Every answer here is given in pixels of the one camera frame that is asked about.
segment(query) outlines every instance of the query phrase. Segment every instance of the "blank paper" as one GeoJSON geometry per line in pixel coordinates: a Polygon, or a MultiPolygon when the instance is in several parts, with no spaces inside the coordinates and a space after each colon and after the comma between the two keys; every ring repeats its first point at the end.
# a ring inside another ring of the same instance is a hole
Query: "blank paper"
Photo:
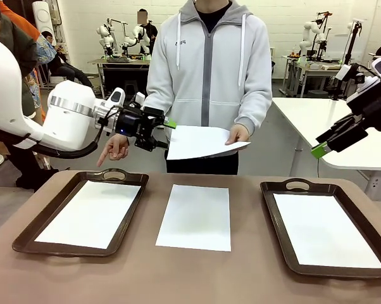
{"type": "Polygon", "coordinates": [[[173,185],[156,246],[231,251],[228,189],[173,185]]]}
{"type": "Polygon", "coordinates": [[[381,269],[381,263],[333,196],[274,194],[301,265],[381,269]]]}
{"type": "Polygon", "coordinates": [[[185,160],[217,155],[241,149],[250,142],[236,142],[226,146],[230,132],[215,127],[179,125],[172,130],[168,160],[185,160]]]}
{"type": "Polygon", "coordinates": [[[106,249],[140,188],[87,181],[35,241],[106,249]]]}

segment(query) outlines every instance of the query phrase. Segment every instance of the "dark green jacket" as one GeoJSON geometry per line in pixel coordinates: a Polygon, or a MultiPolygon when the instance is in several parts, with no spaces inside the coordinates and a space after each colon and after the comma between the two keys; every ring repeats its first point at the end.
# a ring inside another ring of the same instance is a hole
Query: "dark green jacket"
{"type": "Polygon", "coordinates": [[[31,116],[35,111],[32,94],[24,81],[37,64],[36,45],[32,38],[18,28],[7,16],[0,11],[0,42],[15,56],[22,72],[22,108],[25,116],[31,116]]]}

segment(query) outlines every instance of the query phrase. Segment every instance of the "neck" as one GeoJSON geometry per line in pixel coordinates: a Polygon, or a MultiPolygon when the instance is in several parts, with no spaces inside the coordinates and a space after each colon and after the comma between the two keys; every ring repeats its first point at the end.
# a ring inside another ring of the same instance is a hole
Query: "neck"
{"type": "Polygon", "coordinates": [[[195,7],[201,13],[212,13],[224,8],[228,0],[197,0],[195,7]]]}

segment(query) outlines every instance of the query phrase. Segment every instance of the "hoodie logo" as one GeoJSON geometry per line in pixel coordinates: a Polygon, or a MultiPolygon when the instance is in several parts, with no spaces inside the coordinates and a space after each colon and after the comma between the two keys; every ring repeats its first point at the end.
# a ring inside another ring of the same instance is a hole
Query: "hoodie logo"
{"type": "Polygon", "coordinates": [[[180,45],[183,45],[183,44],[186,44],[186,40],[181,40],[180,41],[180,45]]]}

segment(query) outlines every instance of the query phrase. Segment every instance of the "gray hoodie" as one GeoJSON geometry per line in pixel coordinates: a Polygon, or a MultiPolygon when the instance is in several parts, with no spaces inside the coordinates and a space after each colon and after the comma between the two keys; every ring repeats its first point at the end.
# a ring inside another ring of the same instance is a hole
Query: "gray hoodie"
{"type": "MultiPolygon", "coordinates": [[[[19,63],[22,77],[26,77],[37,64],[36,45],[32,38],[18,28],[7,16],[0,11],[0,42],[15,56],[19,63]]],[[[25,116],[31,116],[34,111],[33,97],[28,85],[22,84],[22,108],[25,116]]]]}
{"type": "Polygon", "coordinates": [[[194,3],[161,26],[146,106],[179,125],[260,127],[272,102],[272,61],[265,24],[235,1],[209,34],[194,3]]]}

